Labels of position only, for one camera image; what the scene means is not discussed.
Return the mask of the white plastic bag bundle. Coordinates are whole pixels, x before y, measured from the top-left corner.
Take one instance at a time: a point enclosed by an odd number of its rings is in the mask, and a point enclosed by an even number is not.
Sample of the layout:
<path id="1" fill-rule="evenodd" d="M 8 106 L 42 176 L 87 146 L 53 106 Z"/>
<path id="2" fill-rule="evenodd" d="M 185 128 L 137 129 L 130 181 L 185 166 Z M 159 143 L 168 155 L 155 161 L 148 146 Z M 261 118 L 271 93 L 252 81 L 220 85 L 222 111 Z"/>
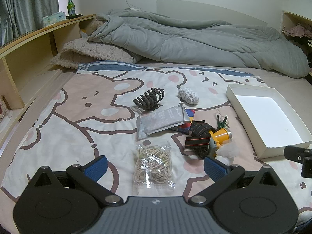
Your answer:
<path id="1" fill-rule="evenodd" d="M 234 159 L 238 157 L 239 149 L 235 142 L 229 142 L 222 145 L 216 152 L 215 159 L 221 163 L 230 166 Z"/>

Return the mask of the yellow headlamp with strap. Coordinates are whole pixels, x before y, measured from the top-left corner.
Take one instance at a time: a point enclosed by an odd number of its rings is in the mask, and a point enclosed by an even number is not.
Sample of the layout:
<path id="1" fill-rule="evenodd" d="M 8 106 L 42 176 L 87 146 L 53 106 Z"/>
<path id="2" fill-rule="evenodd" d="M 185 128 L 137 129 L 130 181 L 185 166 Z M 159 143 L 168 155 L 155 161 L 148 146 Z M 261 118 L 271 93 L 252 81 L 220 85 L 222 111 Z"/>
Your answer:
<path id="1" fill-rule="evenodd" d="M 204 159 L 208 156 L 216 156 L 216 151 L 222 145 L 231 142 L 232 138 L 232 133 L 227 128 L 215 129 L 203 121 L 193 121 L 184 148 L 194 151 L 201 159 Z"/>

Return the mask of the green plastic clip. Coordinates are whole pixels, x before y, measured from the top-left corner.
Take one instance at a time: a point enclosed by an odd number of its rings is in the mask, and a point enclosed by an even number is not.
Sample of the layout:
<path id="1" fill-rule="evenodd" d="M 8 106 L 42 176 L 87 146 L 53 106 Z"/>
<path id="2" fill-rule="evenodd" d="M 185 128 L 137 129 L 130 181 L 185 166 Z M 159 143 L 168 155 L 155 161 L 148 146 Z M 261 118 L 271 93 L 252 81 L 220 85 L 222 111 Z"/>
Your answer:
<path id="1" fill-rule="evenodd" d="M 220 114 L 217 114 L 217 129 L 221 128 L 229 128 L 229 121 L 228 121 L 228 116 L 221 116 Z"/>

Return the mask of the colourful playing card box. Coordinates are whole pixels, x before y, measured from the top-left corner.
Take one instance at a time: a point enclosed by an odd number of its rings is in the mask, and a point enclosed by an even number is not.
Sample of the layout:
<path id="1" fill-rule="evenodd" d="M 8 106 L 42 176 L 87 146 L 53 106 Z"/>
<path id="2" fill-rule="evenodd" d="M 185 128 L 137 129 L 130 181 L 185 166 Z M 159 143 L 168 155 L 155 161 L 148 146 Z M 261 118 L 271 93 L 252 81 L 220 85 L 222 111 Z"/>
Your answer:
<path id="1" fill-rule="evenodd" d="M 194 109 L 185 109 L 187 117 L 189 118 L 189 122 L 184 123 L 182 125 L 179 126 L 174 126 L 172 128 L 170 128 L 170 130 L 173 130 L 175 132 L 179 132 L 179 133 L 183 133 L 188 135 L 190 132 L 190 127 L 192 124 L 192 121 L 194 119 L 194 115 L 195 115 L 195 110 Z"/>

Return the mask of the bag of rubber bands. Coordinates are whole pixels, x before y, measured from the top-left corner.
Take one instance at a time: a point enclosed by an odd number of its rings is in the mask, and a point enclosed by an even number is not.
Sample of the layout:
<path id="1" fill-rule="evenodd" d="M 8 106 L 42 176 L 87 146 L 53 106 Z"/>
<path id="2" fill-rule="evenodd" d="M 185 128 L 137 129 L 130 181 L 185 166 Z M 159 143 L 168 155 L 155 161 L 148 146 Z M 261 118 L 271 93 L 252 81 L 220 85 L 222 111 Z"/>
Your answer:
<path id="1" fill-rule="evenodd" d="M 175 189 L 171 144 L 165 139 L 145 139 L 136 146 L 133 190 L 138 195 L 167 194 Z"/>

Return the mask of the grey foil pouch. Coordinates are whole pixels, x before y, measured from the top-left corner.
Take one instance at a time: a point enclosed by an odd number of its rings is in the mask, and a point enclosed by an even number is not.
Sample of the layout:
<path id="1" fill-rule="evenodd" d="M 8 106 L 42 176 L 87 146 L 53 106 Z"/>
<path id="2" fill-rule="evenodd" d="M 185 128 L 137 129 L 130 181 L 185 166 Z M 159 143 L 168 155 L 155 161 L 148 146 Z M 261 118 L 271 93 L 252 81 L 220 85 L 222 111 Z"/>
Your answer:
<path id="1" fill-rule="evenodd" d="M 137 139 L 145 139 L 151 134 L 190 123 L 183 105 L 177 105 L 156 113 L 140 115 L 137 120 Z"/>

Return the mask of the black claw hair clip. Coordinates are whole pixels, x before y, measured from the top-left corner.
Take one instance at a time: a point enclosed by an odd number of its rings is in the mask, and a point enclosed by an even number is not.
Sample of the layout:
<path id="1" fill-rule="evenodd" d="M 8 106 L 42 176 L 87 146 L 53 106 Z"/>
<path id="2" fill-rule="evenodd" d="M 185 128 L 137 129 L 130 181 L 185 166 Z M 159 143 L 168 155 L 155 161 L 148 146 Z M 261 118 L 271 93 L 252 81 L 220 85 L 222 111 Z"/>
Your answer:
<path id="1" fill-rule="evenodd" d="M 135 103 L 144 112 L 152 112 L 162 106 L 162 104 L 160 104 L 160 101 L 163 98 L 163 89 L 151 88 L 144 94 L 133 99 L 133 103 Z"/>

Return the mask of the white cardboard box tray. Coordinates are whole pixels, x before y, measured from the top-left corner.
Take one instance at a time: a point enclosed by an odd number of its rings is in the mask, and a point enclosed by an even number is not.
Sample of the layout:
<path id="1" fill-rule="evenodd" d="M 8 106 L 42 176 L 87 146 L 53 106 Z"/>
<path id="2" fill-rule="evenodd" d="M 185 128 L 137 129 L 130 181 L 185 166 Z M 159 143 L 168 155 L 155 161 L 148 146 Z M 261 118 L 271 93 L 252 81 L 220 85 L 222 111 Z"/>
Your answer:
<path id="1" fill-rule="evenodd" d="M 226 96 L 258 159 L 281 156 L 286 146 L 308 148 L 311 145 L 311 132 L 276 89 L 229 84 Z"/>

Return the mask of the cartoon bear blanket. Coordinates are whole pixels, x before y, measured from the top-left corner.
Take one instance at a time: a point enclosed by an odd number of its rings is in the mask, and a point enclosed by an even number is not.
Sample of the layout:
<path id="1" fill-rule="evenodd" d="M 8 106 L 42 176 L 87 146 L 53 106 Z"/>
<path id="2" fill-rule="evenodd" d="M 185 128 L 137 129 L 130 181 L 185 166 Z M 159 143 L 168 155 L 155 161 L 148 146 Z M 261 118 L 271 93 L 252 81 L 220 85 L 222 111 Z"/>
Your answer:
<path id="1" fill-rule="evenodd" d="M 100 183 L 122 197 L 134 194 L 139 112 L 134 109 L 133 99 L 151 87 L 164 89 L 163 109 L 179 104 L 179 88 L 197 92 L 200 101 L 195 107 L 195 120 L 215 126 L 218 116 L 227 117 L 234 145 L 239 149 L 235 162 L 247 170 L 258 170 L 264 160 L 256 154 L 247 130 L 227 99 L 229 84 L 276 88 L 311 128 L 311 84 L 272 71 L 155 64 L 141 65 L 136 70 L 118 65 L 78 72 L 28 126 L 18 147 L 10 150 L 12 159 L 5 162 L 1 172 L 2 227 L 17 233 L 13 208 L 28 180 L 42 165 L 61 171 L 105 155 L 109 168 Z"/>

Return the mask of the wooden bedside shelf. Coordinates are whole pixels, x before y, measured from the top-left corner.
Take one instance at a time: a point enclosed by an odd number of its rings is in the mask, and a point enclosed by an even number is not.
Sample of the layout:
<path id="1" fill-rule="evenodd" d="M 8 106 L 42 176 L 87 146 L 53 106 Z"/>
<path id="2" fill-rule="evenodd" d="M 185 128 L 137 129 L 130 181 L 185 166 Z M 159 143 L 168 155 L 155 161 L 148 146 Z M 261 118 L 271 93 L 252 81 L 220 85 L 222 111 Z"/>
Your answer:
<path id="1" fill-rule="evenodd" d="M 24 115 L 34 99 L 61 73 L 50 60 L 67 42 L 91 33 L 95 15 L 68 19 L 31 32 L 1 48 L 1 98 L 11 111 L 1 122 L 1 143 Z"/>

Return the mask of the beige fluffy pillow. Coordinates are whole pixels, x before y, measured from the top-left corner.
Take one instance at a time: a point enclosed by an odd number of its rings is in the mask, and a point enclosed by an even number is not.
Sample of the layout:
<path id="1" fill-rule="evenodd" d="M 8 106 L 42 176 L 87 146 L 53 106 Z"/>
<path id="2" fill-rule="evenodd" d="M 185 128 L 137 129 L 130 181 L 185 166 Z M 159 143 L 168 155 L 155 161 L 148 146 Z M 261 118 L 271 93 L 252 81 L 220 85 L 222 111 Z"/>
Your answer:
<path id="1" fill-rule="evenodd" d="M 50 64 L 77 69 L 81 63 L 119 61 L 136 64 L 141 59 L 142 56 L 118 46 L 80 38 L 65 43 L 62 51 L 50 60 Z"/>

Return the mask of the pink clothes on shelf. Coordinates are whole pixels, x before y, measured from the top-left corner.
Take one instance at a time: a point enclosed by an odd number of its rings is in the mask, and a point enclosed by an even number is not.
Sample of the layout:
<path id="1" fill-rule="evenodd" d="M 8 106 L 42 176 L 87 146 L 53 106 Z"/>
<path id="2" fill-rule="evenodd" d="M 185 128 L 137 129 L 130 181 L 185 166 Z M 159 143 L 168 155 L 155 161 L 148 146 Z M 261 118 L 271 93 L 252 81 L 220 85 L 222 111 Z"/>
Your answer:
<path id="1" fill-rule="evenodd" d="M 308 25 L 308 24 L 300 24 L 298 23 L 295 27 L 292 27 L 290 29 L 286 29 L 284 28 L 282 30 L 282 32 L 285 34 L 285 35 L 288 35 L 288 36 L 292 36 L 292 37 L 308 37 L 311 39 L 311 35 L 312 35 L 312 32 L 311 32 L 311 25 Z"/>

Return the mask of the right wooden shelf unit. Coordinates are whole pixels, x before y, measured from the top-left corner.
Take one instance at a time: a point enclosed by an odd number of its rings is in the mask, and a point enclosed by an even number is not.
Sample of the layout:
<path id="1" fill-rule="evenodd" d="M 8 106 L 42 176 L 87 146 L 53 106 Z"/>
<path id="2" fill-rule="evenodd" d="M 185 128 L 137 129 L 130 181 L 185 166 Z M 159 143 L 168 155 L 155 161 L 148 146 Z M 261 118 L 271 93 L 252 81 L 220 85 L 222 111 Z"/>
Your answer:
<path id="1" fill-rule="evenodd" d="M 281 33 L 305 54 L 311 53 L 311 19 L 283 11 Z"/>

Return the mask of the brown plush toy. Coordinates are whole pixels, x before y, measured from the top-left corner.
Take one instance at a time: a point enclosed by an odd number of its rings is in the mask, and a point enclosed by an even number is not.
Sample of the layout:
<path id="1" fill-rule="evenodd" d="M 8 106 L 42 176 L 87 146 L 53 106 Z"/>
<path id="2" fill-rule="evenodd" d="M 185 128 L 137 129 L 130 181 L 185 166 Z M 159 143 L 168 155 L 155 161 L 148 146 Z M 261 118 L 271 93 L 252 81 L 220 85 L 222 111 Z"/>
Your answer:
<path id="1" fill-rule="evenodd" d="M 94 19 L 91 22 L 86 24 L 84 31 L 87 35 L 91 35 L 94 31 L 100 28 L 103 24 L 104 24 L 103 21 Z"/>

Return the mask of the grey duvet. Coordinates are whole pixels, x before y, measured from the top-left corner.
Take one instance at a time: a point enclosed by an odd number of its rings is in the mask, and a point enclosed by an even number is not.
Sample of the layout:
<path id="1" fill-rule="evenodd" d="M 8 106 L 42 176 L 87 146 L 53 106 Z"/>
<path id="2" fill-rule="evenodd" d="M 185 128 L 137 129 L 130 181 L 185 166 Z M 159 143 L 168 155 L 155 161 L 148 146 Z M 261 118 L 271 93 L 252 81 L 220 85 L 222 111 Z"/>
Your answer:
<path id="1" fill-rule="evenodd" d="M 275 28 L 220 20 L 181 20 L 146 11 L 110 10 L 89 41 L 145 58 L 200 66 L 272 70 L 291 78 L 309 73 L 302 49 Z"/>

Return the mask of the tissue pack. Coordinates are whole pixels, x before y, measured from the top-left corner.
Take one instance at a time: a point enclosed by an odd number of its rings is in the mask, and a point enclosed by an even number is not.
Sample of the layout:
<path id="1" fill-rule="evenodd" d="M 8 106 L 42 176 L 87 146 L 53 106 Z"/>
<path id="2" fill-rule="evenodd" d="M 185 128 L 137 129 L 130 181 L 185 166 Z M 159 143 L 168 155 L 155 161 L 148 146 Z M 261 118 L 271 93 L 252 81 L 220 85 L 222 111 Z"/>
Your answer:
<path id="1" fill-rule="evenodd" d="M 52 15 L 43 17 L 43 26 L 47 27 L 49 25 L 61 22 L 66 19 L 65 12 L 56 12 Z"/>

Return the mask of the green glass bottle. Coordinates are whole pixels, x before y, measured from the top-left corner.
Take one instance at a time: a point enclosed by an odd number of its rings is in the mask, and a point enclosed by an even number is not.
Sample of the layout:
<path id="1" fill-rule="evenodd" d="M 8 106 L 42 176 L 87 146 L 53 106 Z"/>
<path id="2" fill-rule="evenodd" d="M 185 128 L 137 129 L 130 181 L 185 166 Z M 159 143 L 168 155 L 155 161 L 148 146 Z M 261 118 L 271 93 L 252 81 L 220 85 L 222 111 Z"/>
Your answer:
<path id="1" fill-rule="evenodd" d="M 75 10 L 75 5 L 73 3 L 73 0 L 68 0 L 67 10 L 68 10 L 68 16 L 76 15 L 76 10 Z"/>

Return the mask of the grey curtain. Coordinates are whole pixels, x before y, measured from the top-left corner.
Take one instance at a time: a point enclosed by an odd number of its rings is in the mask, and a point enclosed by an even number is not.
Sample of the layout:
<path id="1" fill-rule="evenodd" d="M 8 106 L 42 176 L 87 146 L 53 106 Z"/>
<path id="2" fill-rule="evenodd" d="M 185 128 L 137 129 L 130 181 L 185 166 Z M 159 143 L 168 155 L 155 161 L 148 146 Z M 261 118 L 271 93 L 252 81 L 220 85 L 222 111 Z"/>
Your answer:
<path id="1" fill-rule="evenodd" d="M 59 12 L 58 0 L 1 0 L 1 46 L 43 27 L 43 18 Z"/>

